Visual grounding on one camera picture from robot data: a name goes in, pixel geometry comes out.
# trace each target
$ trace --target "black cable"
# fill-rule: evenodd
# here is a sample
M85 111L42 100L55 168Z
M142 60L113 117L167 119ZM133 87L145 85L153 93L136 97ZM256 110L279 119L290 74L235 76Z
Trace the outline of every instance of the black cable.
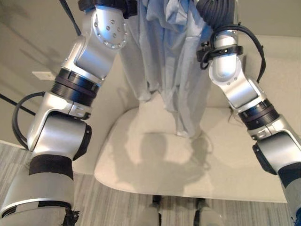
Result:
M66 0L59 0L59 1L60 1L61 5L62 5L63 9L65 10L66 14L70 18L71 22L73 23L73 26L75 28L76 34L78 36L80 36L81 35L80 29L79 29L79 27L77 26L77 24L76 24L76 22L74 20L74 17L72 15L72 12L71 12L71 10L70 10L70 8L69 8Z
M213 30L233 23L235 0L199 0L196 8Z
M2 95L1 93L0 93L0 98L1 98L2 100L5 100L5 101L8 102L8 103L14 105L14 106L17 105L17 102L13 101L12 99L9 99L8 97ZM29 109L26 108L26 107L21 106L20 109L22 109L23 111L26 111L27 113L29 113L29 114L31 114L31 115L33 115L33 116L36 115L35 112L29 110Z
M236 30L236 31L243 32L243 33L247 34L254 42L254 44L261 56L261 66L260 66L259 75L257 77L257 82L259 83L260 79L263 76L265 68L266 68L266 61L265 61L265 57L264 57L263 46L260 44L257 37L248 28L246 28L240 24L229 24L226 26L218 27L217 29L214 30L214 32L212 33L212 35L210 37L210 44L211 44L212 48L214 48L214 40L216 38L216 35L222 31L226 31L226 30Z
M13 128L14 135L15 135L16 139L20 142L20 144L26 149L28 149L27 138L21 133L21 131L19 129L19 125L18 125L19 109L21 108L22 104L25 101L27 101L33 97L44 96L44 94L45 94L45 92L39 92L39 93L32 93L30 95L25 96L23 99L21 99L19 101L19 103L16 105L14 112L13 112L12 128Z

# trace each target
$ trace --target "black wire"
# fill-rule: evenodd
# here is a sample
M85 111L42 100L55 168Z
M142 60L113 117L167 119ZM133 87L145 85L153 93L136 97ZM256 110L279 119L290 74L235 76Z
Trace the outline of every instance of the black wire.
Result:
M45 94L45 92L39 92L39 93L32 93L30 95L25 96L23 99L21 99L19 101L19 103L16 105L14 112L13 112L12 128L13 128L14 135L15 135L16 139L20 142L20 144L26 149L28 149L27 138L21 133L21 131L19 129L19 125L18 125L19 109L21 108L22 104L25 101L27 101L33 97L44 96L44 94Z
M77 26L77 24L76 24L76 22L74 20L74 17L72 15L72 12L71 12L71 10L70 10L70 8L69 8L66 0L59 0L59 1L60 1L61 5L62 5L63 9L65 10L66 14L70 18L71 22L73 23L73 26L75 28L76 34L78 36L80 36L81 35L80 29L79 29L79 27Z
M265 57L264 57L263 46L260 44L257 37L248 28L246 28L240 24L229 24L229 25L222 26L222 27L219 27L214 30L214 32L212 33L212 35L210 37L210 43L211 43L212 48L214 48L214 40L216 38L216 35L222 31L226 31L226 30L237 30L237 31L243 32L243 33L247 34L254 42L254 44L261 56L261 66L260 66L259 75L257 77L257 82L259 83L260 79L263 76L265 68L266 68L266 61L265 61Z
M14 105L14 106L17 105L17 102L13 101L12 99L9 99L8 97L6 97L5 95L2 95L1 93L0 93L0 98L2 100L5 100L8 103ZM28 108L23 107L23 106L21 106L20 109L22 109L23 111L26 111L27 113L29 113L29 114L31 114L33 116L35 116L35 114L36 114L35 112L33 112L33 111L29 110Z

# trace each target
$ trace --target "gray carpet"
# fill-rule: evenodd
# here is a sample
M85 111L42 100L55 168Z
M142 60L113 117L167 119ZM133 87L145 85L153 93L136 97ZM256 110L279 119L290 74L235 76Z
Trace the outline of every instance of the gray carpet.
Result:
M30 152L0 144L0 204L19 168ZM77 226L133 226L151 195L131 194L108 188L93 176L74 175L75 210L80 210ZM287 204L207 200L222 215L226 226L293 226ZM192 226L195 199L163 197L162 226Z

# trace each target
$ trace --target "electrical outlet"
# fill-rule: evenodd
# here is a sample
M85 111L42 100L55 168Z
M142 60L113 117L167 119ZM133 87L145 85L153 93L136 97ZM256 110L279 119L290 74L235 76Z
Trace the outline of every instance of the electrical outlet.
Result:
M40 80L55 80L55 76L51 72L32 72L32 74Z

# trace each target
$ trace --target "circular joint cover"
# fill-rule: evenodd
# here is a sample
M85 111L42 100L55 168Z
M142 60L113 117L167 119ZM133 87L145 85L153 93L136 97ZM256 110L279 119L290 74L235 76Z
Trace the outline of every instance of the circular joint cover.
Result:
M127 24L120 10L97 8L93 29L102 44L111 49L123 48L127 42Z

